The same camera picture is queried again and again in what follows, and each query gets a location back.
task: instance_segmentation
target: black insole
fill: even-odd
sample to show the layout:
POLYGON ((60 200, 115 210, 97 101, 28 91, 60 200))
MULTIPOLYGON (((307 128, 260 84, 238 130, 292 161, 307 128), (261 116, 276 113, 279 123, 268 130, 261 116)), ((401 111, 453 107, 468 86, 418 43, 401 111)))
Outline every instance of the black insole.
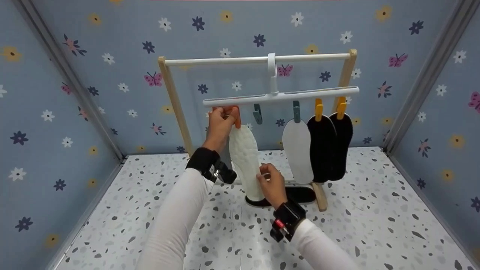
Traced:
MULTIPOLYGON (((299 204, 311 203, 315 200, 315 192, 307 186, 286 186, 287 197, 299 204)), ((245 201, 255 207, 269 207, 272 206, 267 199, 261 201, 252 201, 245 196, 245 201)))
POLYGON ((317 122, 315 116, 307 123, 310 131, 310 163, 313 181, 325 183, 331 178, 332 158, 336 151, 336 132, 329 117, 322 115, 317 122))
POLYGON ((341 120, 336 118, 337 113, 330 115, 330 120, 336 131, 336 147, 333 155, 332 171, 330 180, 340 180, 347 170, 348 146, 353 137, 352 120, 344 115, 341 120))

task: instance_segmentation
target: hand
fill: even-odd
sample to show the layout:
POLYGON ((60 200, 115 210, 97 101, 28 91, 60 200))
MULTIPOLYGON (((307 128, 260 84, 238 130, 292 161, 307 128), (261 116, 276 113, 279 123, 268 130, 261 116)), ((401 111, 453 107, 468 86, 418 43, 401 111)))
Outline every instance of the hand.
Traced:
POLYGON ((240 116, 237 107, 218 107, 213 112, 209 112, 207 139, 202 147, 214 150, 220 153, 227 144, 228 135, 232 130, 232 125, 240 116))
POLYGON ((271 163, 260 166, 260 173, 257 174, 258 182, 267 201, 277 210, 284 202, 287 202, 285 192, 285 178, 271 163))

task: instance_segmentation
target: teal clip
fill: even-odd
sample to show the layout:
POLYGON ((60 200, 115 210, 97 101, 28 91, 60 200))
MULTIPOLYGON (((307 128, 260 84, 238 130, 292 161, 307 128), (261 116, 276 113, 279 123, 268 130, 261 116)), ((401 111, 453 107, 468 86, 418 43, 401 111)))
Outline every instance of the teal clip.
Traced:
POLYGON ((298 100, 293 102, 293 120, 295 123, 300 123, 300 102, 298 100))
POLYGON ((262 110, 260 110, 260 104, 254 104, 253 108, 255 109, 255 111, 253 112, 253 117, 255 118, 257 124, 261 125, 263 123, 263 118, 262 110))

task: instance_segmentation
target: white flower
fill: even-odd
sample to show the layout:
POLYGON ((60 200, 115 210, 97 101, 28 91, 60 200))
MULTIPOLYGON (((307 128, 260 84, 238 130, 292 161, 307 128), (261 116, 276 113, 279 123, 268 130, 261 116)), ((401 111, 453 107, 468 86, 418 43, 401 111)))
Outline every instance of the white flower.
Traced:
POLYGON ((220 56, 223 57, 223 58, 229 58, 230 57, 230 51, 228 50, 228 48, 223 48, 220 51, 220 56))
POLYGON ((24 176, 27 174, 26 172, 24 172, 24 169, 23 168, 16 168, 13 169, 13 171, 10 171, 12 174, 10 174, 8 177, 9 178, 12 178, 12 180, 23 180, 24 179, 24 176))
POLYGON ((295 15, 292 15, 292 21, 291 23, 295 24, 295 27, 301 25, 301 21, 303 20, 303 16, 301 15, 301 12, 295 12, 295 15))
POLYGON ((438 85, 437 86, 437 96, 444 96, 444 93, 447 92, 447 87, 445 85, 438 85))
POLYGON ((3 97, 3 94, 6 94, 7 91, 6 90, 3 90, 3 85, 0 85, 0 98, 3 97))
POLYGON ((350 39, 353 37, 352 31, 345 31, 344 34, 340 33, 340 35, 342 36, 340 41, 343 41, 343 44, 350 42, 350 39))
POLYGON ((353 79, 360 78, 361 70, 359 68, 356 68, 352 71, 352 77, 353 79))
POLYGON ((68 137, 63 138, 63 142, 62 142, 63 147, 72 147, 72 143, 73 141, 71 138, 68 138, 68 137))
POLYGON ((158 22, 160 23, 160 28, 165 30, 165 32, 168 30, 172 30, 172 27, 170 27, 171 22, 169 22, 167 18, 160 18, 160 21, 158 22))
POLYGON ((456 55, 453 56, 453 59, 455 59, 455 63, 462 63, 462 60, 464 60, 465 58, 467 58, 467 56, 465 55, 467 52, 464 51, 464 50, 461 50, 461 51, 457 51, 456 52, 456 55))
POLYGON ((128 113, 128 115, 132 116, 133 118, 135 118, 135 117, 138 116, 138 115, 137 115, 137 112, 134 111, 134 110, 129 110, 127 113, 128 113))
POLYGON ((51 122, 53 120, 53 118, 55 118, 55 115, 53 115, 51 111, 45 110, 43 112, 43 114, 41 115, 41 117, 43 117, 44 121, 50 121, 51 122))
POLYGON ((130 91, 128 89, 128 85, 124 84, 124 83, 121 83, 118 85, 119 89, 122 90, 124 93, 127 93, 127 91, 130 91))
POLYGON ((232 83, 232 89, 235 89, 235 91, 241 90, 241 83, 240 82, 232 83))
POLYGON ((102 57, 103 61, 108 62, 110 65, 115 63, 115 61, 113 60, 113 56, 111 56, 109 53, 105 53, 104 55, 102 55, 102 57))
POLYGON ((419 121, 423 123, 423 121, 425 121, 425 119, 427 119, 427 114, 419 111, 417 117, 419 118, 419 121))

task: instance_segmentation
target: wallpaper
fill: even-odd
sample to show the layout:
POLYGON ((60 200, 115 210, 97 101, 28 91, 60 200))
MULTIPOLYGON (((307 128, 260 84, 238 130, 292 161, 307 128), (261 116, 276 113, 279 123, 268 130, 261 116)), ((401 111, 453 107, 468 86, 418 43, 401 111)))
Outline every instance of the wallpaper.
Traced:
POLYGON ((480 263, 480 12, 443 68, 398 150, 402 167, 480 263))
MULTIPOLYGON (((159 73, 167 59, 219 58, 358 50, 347 98, 351 146, 379 146, 454 5, 425 1, 132 1, 38 0, 37 8, 103 113, 122 151, 184 151, 159 73)), ((336 87, 343 61, 279 62, 279 91, 336 87)), ((205 137, 202 100, 268 91, 266 64, 172 67, 194 146, 205 137)), ((324 113, 333 98, 324 100, 324 113)), ((240 107, 259 149, 281 148, 292 102, 240 107)), ((314 115, 314 100, 300 116, 314 115)))
POLYGON ((11 1, 0 25, 1 268, 43 269, 119 161, 11 1))

